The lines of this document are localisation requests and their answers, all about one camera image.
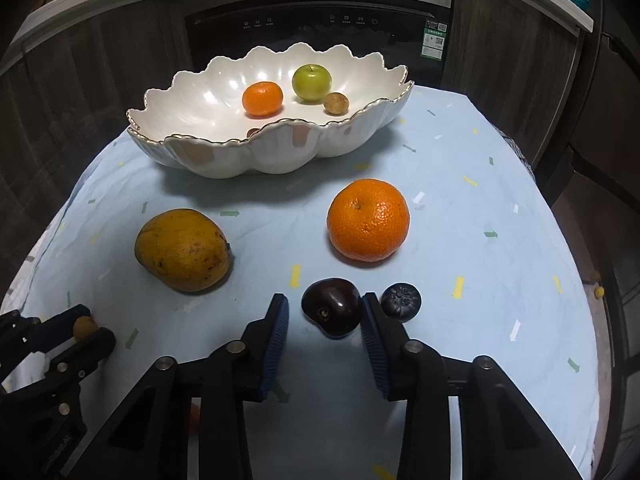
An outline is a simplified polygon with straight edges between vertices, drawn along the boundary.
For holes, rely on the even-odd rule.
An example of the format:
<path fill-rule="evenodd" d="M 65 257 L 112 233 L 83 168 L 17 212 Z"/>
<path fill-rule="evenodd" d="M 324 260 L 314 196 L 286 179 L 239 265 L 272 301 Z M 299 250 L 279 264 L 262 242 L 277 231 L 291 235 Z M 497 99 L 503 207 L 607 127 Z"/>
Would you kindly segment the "dark red plum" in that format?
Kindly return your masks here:
<path fill-rule="evenodd" d="M 344 278 L 325 278 L 311 284 L 300 302 L 304 315 L 327 337 L 344 338 L 362 319 L 361 297 Z"/>

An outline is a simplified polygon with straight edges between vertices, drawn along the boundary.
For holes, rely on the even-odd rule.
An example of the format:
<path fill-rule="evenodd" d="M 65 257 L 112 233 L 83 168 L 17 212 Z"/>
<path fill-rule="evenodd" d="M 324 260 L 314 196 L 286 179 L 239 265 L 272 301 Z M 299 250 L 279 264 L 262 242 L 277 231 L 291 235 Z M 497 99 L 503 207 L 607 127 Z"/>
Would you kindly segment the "green apple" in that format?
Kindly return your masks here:
<path fill-rule="evenodd" d="M 306 64 L 300 66 L 293 74 L 292 87 L 300 100 L 319 102 L 330 92 L 332 76 L 322 65 Z"/>

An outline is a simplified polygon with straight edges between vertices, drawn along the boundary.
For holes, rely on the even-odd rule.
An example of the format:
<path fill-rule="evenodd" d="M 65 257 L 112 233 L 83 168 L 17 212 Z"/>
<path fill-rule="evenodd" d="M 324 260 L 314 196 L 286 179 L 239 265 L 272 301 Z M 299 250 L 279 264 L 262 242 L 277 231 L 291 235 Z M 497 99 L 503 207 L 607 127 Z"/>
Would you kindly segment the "small tangerine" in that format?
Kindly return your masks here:
<path fill-rule="evenodd" d="M 252 117 L 268 117 L 281 109 L 283 91 L 272 81 L 258 81 L 248 86 L 242 95 L 244 110 Z"/>

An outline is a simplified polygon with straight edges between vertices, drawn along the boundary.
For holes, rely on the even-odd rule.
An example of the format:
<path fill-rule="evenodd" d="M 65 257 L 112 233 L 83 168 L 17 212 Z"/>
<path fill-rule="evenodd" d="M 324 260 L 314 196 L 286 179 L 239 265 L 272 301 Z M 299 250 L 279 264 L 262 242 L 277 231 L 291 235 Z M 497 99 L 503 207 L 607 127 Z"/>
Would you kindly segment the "dark wood cabinet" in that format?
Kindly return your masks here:
<path fill-rule="evenodd" d="M 143 0 L 63 30 L 1 77 L 1 287 L 126 128 L 126 111 L 178 70 L 180 27 L 167 0 Z"/>

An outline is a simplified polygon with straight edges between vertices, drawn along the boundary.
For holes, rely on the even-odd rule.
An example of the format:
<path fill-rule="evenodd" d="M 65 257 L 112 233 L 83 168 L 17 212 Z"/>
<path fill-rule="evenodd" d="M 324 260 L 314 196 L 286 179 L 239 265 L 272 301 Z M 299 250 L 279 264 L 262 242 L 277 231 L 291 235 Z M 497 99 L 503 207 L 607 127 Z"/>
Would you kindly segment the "black built-in dishwasher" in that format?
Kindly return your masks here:
<path fill-rule="evenodd" d="M 298 42 L 325 51 L 337 44 L 353 55 L 383 55 L 403 65 L 420 86 L 444 76 L 452 10 L 410 0 L 243 0 L 187 14 L 175 0 L 191 62 L 201 70 L 217 55 L 242 58 L 254 47 L 284 51 Z"/>

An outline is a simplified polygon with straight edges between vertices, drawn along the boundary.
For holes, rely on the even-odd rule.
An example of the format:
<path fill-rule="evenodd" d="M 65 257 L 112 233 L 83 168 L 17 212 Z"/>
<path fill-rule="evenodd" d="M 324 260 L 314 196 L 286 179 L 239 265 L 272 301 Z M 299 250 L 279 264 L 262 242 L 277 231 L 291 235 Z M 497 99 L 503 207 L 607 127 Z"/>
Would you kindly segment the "light blue patterned tablecloth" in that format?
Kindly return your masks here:
<path fill-rule="evenodd" d="M 410 210 L 405 243 L 375 264 L 344 259 L 326 235 L 334 196 L 361 178 L 392 184 Z M 231 273 L 205 294 L 175 292 L 134 258 L 145 222 L 175 208 L 206 214 L 230 243 Z M 360 292 L 416 286 L 408 334 L 443 356 L 491 356 L 590 477 L 598 359 L 582 279 L 528 170 L 465 96 L 416 89 L 357 151 L 284 176 L 208 180 L 157 165 L 122 134 L 32 245 L 2 306 L 47 318 L 84 304 L 114 332 L 114 353 L 82 386 L 96 429 L 156 358 L 207 356 L 285 294 L 276 383 L 246 408 L 255 477 L 388 479 L 404 406 L 382 398 L 360 333 L 330 339 L 300 308 L 310 284 L 334 276 Z"/>

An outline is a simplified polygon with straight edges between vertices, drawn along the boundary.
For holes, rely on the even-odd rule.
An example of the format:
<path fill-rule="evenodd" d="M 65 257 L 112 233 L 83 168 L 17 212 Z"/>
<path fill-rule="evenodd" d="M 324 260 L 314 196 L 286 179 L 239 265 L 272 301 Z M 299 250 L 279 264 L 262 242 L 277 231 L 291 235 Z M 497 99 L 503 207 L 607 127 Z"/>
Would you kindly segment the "dark blue round fruit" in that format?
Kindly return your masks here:
<path fill-rule="evenodd" d="M 396 283 L 382 293 L 380 305 L 384 314 L 401 323 L 416 317 L 422 307 L 420 292 L 411 284 Z"/>

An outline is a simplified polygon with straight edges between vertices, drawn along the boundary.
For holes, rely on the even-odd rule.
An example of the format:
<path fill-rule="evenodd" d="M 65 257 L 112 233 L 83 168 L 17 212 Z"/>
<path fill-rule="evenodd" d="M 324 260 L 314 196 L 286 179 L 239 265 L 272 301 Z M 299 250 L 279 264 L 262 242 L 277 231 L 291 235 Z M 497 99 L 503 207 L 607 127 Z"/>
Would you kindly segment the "yellow brown mango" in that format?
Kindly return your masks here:
<path fill-rule="evenodd" d="M 217 285 L 231 269 L 222 229 L 194 209 L 171 209 L 142 226 L 134 256 L 145 270 L 177 292 L 195 294 Z"/>

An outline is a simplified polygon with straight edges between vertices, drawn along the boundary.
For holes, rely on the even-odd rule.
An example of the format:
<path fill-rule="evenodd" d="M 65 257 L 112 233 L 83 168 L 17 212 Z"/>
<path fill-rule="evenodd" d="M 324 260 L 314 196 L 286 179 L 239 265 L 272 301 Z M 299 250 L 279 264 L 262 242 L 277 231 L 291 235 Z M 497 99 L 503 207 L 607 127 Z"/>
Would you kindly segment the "tan longan fruit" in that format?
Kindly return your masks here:
<path fill-rule="evenodd" d="M 80 316 L 73 326 L 73 337 L 76 342 L 81 342 L 94 334 L 99 329 L 98 324 L 90 315 Z"/>
<path fill-rule="evenodd" d="M 349 111 L 349 99 L 341 92 L 330 92 L 323 99 L 323 108 L 331 116 L 343 116 Z"/>

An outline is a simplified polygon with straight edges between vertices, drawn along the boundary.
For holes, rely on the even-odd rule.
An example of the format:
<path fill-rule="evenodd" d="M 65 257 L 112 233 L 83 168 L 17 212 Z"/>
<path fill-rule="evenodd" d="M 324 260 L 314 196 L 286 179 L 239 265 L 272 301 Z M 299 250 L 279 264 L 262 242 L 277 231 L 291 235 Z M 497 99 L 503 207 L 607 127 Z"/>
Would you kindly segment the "white scalloped ceramic bowl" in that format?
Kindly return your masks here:
<path fill-rule="evenodd" d="M 292 78 L 305 64 L 332 77 L 349 102 L 341 116 L 296 96 Z M 154 162 L 209 179 L 246 172 L 288 174 L 315 158 L 355 151 L 392 122 L 413 83 L 406 66 L 383 55 L 325 51 L 298 42 L 284 51 L 254 47 L 244 58 L 212 58 L 198 73 L 180 70 L 166 90 L 149 89 L 140 110 L 128 110 L 127 131 Z"/>

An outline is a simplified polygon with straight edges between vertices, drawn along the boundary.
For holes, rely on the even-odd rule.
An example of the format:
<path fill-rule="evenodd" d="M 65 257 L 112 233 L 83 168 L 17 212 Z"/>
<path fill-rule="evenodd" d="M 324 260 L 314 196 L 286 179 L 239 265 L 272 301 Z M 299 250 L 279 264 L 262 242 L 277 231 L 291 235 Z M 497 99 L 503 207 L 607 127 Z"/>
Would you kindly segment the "large orange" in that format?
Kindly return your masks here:
<path fill-rule="evenodd" d="M 334 197 L 326 215 L 332 246 L 345 258 L 375 263 L 406 240 L 410 214 L 404 196 L 378 179 L 360 179 Z"/>

